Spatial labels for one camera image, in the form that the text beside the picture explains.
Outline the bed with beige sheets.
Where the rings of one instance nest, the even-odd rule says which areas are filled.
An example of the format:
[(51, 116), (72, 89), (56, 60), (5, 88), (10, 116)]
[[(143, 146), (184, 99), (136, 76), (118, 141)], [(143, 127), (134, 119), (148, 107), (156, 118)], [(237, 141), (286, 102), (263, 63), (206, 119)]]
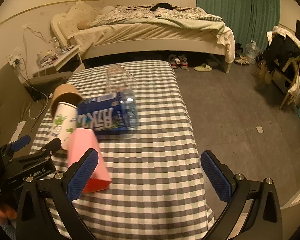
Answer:
[(102, 8), (102, 15), (78, 30), (66, 17), (55, 15), (51, 29), (61, 46), (79, 45), (84, 59), (141, 51), (192, 51), (221, 55), (228, 73), (235, 59), (235, 38), (220, 16), (200, 7), (173, 10), (154, 4), (117, 5)]

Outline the beige pillow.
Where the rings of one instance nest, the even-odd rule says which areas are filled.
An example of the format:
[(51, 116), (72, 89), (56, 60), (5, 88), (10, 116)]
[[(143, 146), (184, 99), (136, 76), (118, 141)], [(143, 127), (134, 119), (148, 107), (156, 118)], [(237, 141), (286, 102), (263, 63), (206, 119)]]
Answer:
[(84, 30), (89, 29), (88, 23), (100, 15), (102, 15), (101, 8), (93, 8), (83, 1), (77, 1), (68, 11), (66, 19), (78, 30)]

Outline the blue label water bottle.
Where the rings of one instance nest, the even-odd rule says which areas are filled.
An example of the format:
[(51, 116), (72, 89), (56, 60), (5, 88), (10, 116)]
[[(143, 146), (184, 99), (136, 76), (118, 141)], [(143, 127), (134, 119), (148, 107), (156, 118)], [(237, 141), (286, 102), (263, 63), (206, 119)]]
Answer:
[(134, 88), (136, 79), (119, 64), (106, 69), (106, 93), (82, 100), (77, 106), (77, 127), (100, 131), (128, 131), (139, 125)]

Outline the large clear water jug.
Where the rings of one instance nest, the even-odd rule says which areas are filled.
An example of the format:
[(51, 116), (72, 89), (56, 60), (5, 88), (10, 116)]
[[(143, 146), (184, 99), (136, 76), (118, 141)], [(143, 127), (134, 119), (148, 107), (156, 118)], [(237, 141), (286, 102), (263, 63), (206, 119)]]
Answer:
[(257, 46), (257, 43), (254, 40), (251, 40), (249, 43), (247, 43), (244, 49), (244, 55), (250, 64), (256, 63), (256, 58), (259, 55), (259, 52), (260, 48)]

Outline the brown paper cup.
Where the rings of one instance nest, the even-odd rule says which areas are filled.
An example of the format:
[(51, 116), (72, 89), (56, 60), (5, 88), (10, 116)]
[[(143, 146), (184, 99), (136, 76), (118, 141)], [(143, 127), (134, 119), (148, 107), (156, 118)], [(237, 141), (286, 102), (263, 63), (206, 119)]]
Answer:
[(53, 92), (51, 101), (51, 117), (54, 118), (57, 106), (60, 102), (66, 102), (77, 106), (82, 100), (83, 97), (73, 85), (69, 83), (59, 85)]

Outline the green curtain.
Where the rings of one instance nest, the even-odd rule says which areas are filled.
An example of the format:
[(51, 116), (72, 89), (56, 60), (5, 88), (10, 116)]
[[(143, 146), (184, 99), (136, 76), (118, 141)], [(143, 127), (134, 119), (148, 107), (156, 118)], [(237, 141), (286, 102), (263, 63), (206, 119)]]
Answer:
[(268, 44), (266, 32), (280, 20), (280, 0), (196, 0), (196, 5), (223, 18), (235, 42), (245, 46), (253, 40), (261, 50)]

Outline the black garment on bed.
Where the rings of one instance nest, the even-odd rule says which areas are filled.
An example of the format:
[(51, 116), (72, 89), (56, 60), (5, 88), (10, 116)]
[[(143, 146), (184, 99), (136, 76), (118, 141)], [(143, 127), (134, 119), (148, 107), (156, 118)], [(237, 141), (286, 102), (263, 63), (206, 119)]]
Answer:
[(170, 3), (157, 3), (151, 7), (150, 11), (156, 11), (158, 8), (173, 10), (174, 7)]

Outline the white paper on floor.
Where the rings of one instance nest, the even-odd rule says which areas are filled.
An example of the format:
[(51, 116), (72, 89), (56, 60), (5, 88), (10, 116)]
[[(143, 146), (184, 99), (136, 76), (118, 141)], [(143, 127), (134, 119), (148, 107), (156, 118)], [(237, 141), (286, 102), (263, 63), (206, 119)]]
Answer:
[(256, 126), (258, 133), (263, 133), (263, 128), (261, 126)]

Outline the green slipper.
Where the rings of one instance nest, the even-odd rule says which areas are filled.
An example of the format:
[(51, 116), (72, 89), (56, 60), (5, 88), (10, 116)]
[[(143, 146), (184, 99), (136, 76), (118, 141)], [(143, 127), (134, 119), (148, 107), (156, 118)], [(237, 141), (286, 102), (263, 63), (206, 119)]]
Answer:
[(208, 64), (203, 63), (200, 66), (194, 67), (194, 70), (197, 72), (210, 72), (213, 70), (213, 68), (210, 67)]

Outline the checkered tablecloth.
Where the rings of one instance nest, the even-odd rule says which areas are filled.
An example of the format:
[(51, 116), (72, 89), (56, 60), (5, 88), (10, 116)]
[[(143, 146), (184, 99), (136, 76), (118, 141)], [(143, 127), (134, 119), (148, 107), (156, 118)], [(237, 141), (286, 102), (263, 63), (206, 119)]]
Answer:
[(171, 65), (125, 62), (139, 125), (99, 135), (112, 182), (74, 207), (97, 239), (202, 239), (214, 223), (191, 120)]

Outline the sneaker pair under bed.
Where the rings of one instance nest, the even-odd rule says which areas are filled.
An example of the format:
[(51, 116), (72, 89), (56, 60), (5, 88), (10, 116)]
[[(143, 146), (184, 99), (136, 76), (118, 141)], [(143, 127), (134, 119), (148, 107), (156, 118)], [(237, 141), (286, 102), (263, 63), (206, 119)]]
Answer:
[(188, 68), (188, 61), (185, 55), (170, 55), (168, 58), (168, 62), (173, 69), (177, 69), (178, 67), (180, 67), (181, 69)]

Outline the white paper cup green print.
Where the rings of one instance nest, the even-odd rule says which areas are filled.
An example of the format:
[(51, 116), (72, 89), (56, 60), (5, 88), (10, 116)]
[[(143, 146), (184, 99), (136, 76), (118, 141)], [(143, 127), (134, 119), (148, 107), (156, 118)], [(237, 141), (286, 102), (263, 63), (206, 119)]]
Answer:
[(61, 140), (61, 148), (68, 149), (70, 135), (76, 129), (77, 107), (67, 103), (59, 102), (52, 120), (52, 128), (49, 140), (59, 138)]

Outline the grey sofa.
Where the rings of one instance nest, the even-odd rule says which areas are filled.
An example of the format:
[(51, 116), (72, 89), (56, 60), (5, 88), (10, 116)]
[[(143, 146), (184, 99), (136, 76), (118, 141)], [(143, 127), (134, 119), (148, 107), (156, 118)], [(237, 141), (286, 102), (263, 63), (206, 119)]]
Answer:
[(66, 83), (71, 75), (72, 72), (63, 72), (34, 78), (31, 83), (39, 93), (33, 99), (30, 88), (22, 84), (12, 67), (6, 64), (0, 70), (0, 145), (10, 142), (19, 123), (25, 121), (20, 136), (28, 134), (31, 142), (14, 156), (21, 157), (35, 152), (38, 148), (38, 129), (43, 122), (51, 120), (49, 96), (57, 86)]

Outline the wooden chair with clothes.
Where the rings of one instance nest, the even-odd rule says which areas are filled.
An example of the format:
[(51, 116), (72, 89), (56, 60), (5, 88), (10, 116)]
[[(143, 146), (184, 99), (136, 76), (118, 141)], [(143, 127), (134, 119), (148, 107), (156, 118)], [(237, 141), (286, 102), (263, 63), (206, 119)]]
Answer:
[(268, 45), (257, 57), (259, 84), (270, 84), (275, 73), (285, 80), (285, 97), (280, 105), (300, 101), (300, 40), (285, 28), (267, 32)]

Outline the pink plastic cup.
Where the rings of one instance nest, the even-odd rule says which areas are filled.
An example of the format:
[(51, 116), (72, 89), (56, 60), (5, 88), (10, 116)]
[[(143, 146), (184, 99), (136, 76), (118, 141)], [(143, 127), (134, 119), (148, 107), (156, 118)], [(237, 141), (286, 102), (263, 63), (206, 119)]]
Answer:
[(93, 130), (77, 128), (68, 143), (68, 165), (79, 163), (74, 182), (83, 181), (83, 193), (107, 189), (112, 180)]

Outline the wall power socket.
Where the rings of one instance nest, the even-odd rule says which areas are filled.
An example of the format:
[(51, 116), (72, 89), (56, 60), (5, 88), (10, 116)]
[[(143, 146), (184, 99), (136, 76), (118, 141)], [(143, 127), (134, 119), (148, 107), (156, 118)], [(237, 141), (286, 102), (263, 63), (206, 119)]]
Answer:
[(8, 57), (7, 57), (8, 63), (9, 63), (13, 68), (16, 68), (16, 67), (18, 66), (18, 64), (20, 63), (20, 60), (21, 60), (21, 55), (20, 55), (20, 54), (17, 54), (17, 55), (10, 54), (10, 55), (8, 55)]

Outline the white nightstand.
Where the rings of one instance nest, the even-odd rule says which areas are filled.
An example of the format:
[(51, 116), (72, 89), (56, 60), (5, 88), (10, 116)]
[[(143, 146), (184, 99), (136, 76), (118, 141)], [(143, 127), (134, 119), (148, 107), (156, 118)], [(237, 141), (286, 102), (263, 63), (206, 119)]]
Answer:
[(38, 71), (32, 74), (32, 77), (41, 77), (58, 72), (66, 72), (67, 70), (73, 73), (85, 70), (79, 45), (71, 46), (64, 54), (58, 55), (55, 61), (52, 61), (45, 67), (39, 68)]

